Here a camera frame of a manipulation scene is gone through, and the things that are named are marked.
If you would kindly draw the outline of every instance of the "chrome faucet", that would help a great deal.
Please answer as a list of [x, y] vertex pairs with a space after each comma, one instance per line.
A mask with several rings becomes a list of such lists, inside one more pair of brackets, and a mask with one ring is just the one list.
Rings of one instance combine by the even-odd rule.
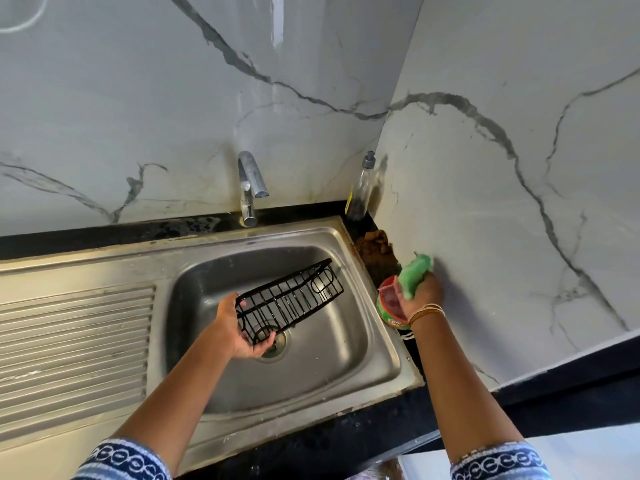
[[264, 184], [262, 174], [250, 152], [238, 153], [238, 176], [240, 177], [240, 211], [242, 224], [254, 227], [258, 219], [253, 215], [253, 197], [268, 197], [267, 185]]

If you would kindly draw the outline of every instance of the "green sponge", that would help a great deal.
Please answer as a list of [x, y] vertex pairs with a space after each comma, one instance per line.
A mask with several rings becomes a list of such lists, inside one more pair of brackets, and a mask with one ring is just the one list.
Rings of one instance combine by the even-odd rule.
[[406, 265], [398, 275], [398, 281], [402, 286], [404, 299], [413, 299], [415, 289], [422, 282], [422, 277], [427, 271], [432, 271], [431, 258], [426, 254], [415, 253], [415, 259]]

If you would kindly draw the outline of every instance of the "dish soap container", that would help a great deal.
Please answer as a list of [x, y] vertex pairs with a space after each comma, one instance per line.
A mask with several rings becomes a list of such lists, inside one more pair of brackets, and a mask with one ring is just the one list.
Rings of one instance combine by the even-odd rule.
[[351, 186], [351, 192], [347, 199], [347, 207], [344, 209], [344, 213], [351, 221], [360, 221], [367, 213], [369, 198], [371, 197], [371, 191], [375, 183], [373, 172], [375, 165], [376, 154], [368, 151], [362, 160], [362, 170], [358, 181], [355, 185]]

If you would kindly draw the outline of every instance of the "sleeve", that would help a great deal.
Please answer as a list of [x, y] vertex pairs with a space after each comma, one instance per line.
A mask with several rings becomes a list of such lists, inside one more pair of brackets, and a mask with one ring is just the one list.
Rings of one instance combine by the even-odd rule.
[[551, 480], [547, 466], [526, 442], [472, 451], [451, 466], [452, 480]]
[[101, 442], [80, 465], [72, 480], [171, 480], [160, 457], [130, 440]]

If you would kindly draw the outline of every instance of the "stainless steel sink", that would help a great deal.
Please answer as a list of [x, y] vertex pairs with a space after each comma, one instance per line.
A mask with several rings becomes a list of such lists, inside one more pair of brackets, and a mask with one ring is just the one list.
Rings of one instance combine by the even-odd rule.
[[340, 218], [0, 263], [0, 404], [15, 404], [0, 413], [0, 465], [39, 447], [79, 464], [175, 366], [220, 298], [328, 257], [344, 292], [263, 357], [229, 364], [184, 472], [422, 384], [376, 313]]

